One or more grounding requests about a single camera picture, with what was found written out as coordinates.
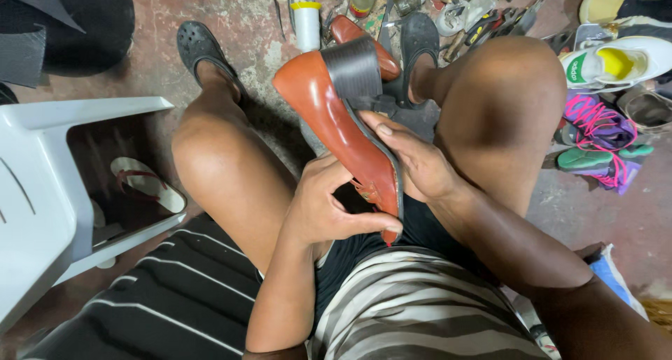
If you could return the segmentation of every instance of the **spool of thread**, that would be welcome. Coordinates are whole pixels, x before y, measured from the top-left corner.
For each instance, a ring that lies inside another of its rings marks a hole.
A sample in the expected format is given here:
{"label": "spool of thread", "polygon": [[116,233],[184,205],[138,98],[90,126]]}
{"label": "spool of thread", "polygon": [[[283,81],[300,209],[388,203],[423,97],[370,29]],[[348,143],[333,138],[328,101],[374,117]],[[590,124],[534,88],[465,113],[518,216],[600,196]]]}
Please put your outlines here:
{"label": "spool of thread", "polygon": [[296,46],[302,53],[320,49],[320,8],[317,2],[295,2]]}

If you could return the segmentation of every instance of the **black shorts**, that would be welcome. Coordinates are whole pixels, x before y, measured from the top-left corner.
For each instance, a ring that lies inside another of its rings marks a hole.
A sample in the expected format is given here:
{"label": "black shorts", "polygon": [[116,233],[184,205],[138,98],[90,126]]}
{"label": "black shorts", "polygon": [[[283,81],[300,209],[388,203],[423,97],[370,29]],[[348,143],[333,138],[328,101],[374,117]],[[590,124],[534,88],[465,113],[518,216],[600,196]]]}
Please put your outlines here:
{"label": "black shorts", "polygon": [[[404,232],[395,246],[420,246],[443,255],[476,275],[487,273],[474,253],[459,244],[434,217],[427,204],[404,194]],[[353,235],[334,241],[324,265],[315,270],[315,320],[313,332],[324,309],[355,266],[367,255],[387,248],[380,233]]]}

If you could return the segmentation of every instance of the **white plastic chair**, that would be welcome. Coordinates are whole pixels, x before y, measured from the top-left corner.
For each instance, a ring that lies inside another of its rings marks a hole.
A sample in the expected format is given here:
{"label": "white plastic chair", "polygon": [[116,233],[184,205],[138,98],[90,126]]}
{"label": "white plastic chair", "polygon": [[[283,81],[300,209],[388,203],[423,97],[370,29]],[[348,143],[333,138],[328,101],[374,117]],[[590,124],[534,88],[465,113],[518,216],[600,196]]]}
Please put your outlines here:
{"label": "white plastic chair", "polygon": [[161,97],[0,106],[0,334],[53,285],[182,222],[175,214],[93,252],[93,208],[66,143],[75,125],[169,108]]}

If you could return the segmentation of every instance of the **brown leather shoe upper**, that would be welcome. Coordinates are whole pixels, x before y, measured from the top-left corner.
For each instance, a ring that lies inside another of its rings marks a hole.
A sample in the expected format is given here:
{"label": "brown leather shoe upper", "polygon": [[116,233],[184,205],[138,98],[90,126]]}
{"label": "brown leather shoe upper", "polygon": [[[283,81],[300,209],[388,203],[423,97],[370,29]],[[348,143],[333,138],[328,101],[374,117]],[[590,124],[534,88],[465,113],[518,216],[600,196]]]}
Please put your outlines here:
{"label": "brown leather shoe upper", "polygon": [[[306,121],[324,146],[357,179],[358,192],[381,211],[397,217],[397,175],[389,158],[369,141],[348,114],[329,77],[319,51],[304,53],[284,64],[273,85]],[[387,243],[397,233],[383,232]]]}
{"label": "brown leather shoe upper", "polygon": [[[359,28],[346,15],[336,16],[331,22],[330,29],[332,36],[336,40],[336,44],[342,44],[364,35],[369,36],[365,30]],[[398,77],[401,70],[397,61],[392,58],[390,53],[379,42],[374,40],[374,45],[376,46],[376,55],[378,56],[380,77],[382,80],[393,80]]]}

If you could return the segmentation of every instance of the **purple sneaker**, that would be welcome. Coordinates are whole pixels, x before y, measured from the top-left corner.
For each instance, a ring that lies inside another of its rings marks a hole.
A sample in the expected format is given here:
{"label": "purple sneaker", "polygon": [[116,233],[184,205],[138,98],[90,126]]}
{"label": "purple sneaker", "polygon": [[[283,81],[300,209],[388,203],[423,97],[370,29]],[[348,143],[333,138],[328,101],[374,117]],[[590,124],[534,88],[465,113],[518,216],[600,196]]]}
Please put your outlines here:
{"label": "purple sneaker", "polygon": [[568,123],[555,138],[566,145],[613,151],[626,148],[637,139],[634,122],[605,107],[596,94],[582,95],[571,90],[562,116]]}
{"label": "purple sneaker", "polygon": [[602,188],[616,189],[623,195],[651,151],[649,145],[630,145],[619,151],[571,148],[559,155],[558,167],[571,174],[592,176]]}

